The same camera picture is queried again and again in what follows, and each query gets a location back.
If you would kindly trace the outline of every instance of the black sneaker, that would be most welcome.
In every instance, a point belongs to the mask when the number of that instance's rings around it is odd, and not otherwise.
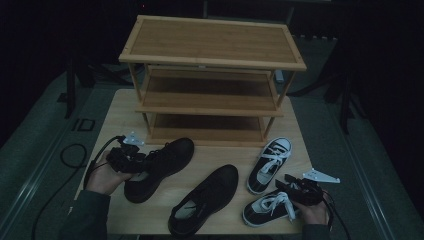
[[[194,143],[189,138],[177,139],[160,150],[151,151],[145,159],[151,162],[149,169],[125,182],[125,197],[133,203],[145,202],[164,178],[187,166],[193,153]]]
[[[168,228],[176,238],[193,236],[208,217],[230,203],[238,184],[238,171],[225,165],[211,173],[172,209]]]
[[[252,194],[262,194],[281,166],[291,154],[291,143],[286,138],[270,141],[258,157],[253,171],[247,179],[247,189]]]
[[[251,227],[260,227],[284,217],[292,221],[296,214],[288,195],[279,189],[249,203],[243,210],[243,220]]]

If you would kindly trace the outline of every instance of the right hand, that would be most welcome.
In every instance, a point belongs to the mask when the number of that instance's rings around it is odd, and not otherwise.
[[[306,224],[322,224],[327,225],[327,207],[324,201],[313,206],[305,206],[298,202],[292,201],[293,205],[298,207],[302,212],[303,220]]]
[[[111,195],[122,182],[133,176],[130,173],[115,172],[106,161],[108,154],[109,151],[104,151],[102,159],[94,166],[86,190]]]

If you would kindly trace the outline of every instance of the sleeve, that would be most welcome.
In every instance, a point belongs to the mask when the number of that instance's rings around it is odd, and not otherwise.
[[[59,239],[107,239],[110,196],[82,190],[59,231]]]
[[[305,224],[302,229],[302,240],[330,240],[330,230],[326,225]]]

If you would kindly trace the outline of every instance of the wooden shoe rack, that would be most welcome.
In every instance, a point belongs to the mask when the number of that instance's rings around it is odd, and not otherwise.
[[[286,25],[157,16],[138,16],[119,60],[151,144],[264,146],[295,72],[306,70]],[[145,66],[141,86],[136,63]],[[291,73],[280,94],[277,69]]]

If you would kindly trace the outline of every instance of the black dress shoe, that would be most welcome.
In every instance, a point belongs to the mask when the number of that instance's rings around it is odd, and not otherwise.
[[[291,148],[286,138],[276,138],[263,148],[247,179],[247,190],[250,193],[258,195],[265,192],[272,178],[289,158]]]
[[[193,236],[212,214],[230,203],[238,184],[238,171],[225,165],[211,173],[172,209],[168,228],[176,238]]]
[[[160,150],[151,151],[146,157],[150,162],[149,169],[125,182],[125,197],[133,203],[145,202],[163,179],[188,165],[193,153],[194,143],[189,138],[177,139]]]

